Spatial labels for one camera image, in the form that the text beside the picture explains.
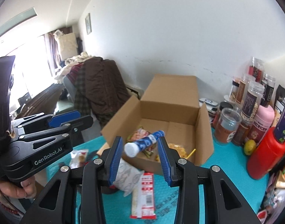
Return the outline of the person's left hand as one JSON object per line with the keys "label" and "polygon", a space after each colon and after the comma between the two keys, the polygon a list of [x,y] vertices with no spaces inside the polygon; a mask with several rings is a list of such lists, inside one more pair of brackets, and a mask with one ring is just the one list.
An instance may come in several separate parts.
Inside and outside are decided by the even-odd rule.
{"label": "person's left hand", "polygon": [[0,180],[0,199],[2,198],[2,194],[14,199],[29,199],[35,197],[37,188],[34,176],[22,181],[20,184],[21,187],[18,187],[10,182]]}

